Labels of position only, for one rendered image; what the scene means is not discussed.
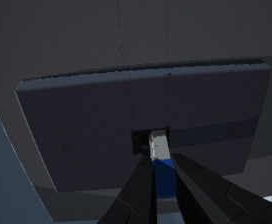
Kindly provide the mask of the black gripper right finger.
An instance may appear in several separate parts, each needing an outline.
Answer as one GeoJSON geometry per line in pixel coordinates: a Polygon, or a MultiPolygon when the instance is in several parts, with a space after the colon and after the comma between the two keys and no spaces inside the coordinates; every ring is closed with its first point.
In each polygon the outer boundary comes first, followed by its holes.
{"type": "Polygon", "coordinates": [[[169,157],[185,224],[272,224],[272,201],[222,179],[181,153],[169,157]]]}

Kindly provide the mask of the grey panel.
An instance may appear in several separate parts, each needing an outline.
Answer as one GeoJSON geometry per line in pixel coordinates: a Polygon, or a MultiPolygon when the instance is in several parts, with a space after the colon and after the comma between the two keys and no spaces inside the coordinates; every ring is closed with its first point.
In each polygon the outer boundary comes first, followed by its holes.
{"type": "Polygon", "coordinates": [[[52,220],[100,220],[169,156],[272,196],[272,0],[0,0],[0,123],[52,220]]]}

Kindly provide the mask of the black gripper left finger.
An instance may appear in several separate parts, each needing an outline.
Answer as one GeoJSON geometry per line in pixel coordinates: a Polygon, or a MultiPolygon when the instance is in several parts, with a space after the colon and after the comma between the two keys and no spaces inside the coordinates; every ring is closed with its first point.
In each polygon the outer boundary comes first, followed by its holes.
{"type": "Polygon", "coordinates": [[[97,224],[157,224],[155,172],[152,157],[141,157],[97,224]]]}

